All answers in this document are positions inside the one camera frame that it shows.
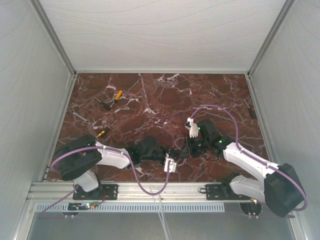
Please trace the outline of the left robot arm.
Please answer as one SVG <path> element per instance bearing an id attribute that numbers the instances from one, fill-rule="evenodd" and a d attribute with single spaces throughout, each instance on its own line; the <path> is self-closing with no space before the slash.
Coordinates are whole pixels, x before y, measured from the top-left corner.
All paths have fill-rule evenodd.
<path id="1" fill-rule="evenodd" d="M 91 171 L 96 165 L 112 166 L 118 169 L 134 168 L 142 161 L 160 162 L 166 173 L 176 170 L 178 151 L 159 145 L 150 135 L 126 148 L 116 148 L 98 142 L 87 134 L 61 146 L 54 154 L 50 169 L 60 173 L 63 181 L 73 181 L 91 199 L 99 198 L 103 187 Z"/>

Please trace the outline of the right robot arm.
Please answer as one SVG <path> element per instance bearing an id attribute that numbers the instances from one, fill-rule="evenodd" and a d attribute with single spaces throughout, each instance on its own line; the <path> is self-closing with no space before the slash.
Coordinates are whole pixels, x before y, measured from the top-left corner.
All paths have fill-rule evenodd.
<path id="1" fill-rule="evenodd" d="M 237 165 L 253 178 L 233 174 L 221 186 L 227 199 L 236 195 L 250 197 L 266 206 L 276 216 L 284 218 L 305 201 L 306 193 L 295 169 L 287 163 L 278 165 L 244 148 L 228 135 L 221 135 L 209 119 L 194 123 L 188 118 L 185 124 L 189 134 L 184 138 L 184 147 L 179 158 L 198 157 L 208 151 Z"/>

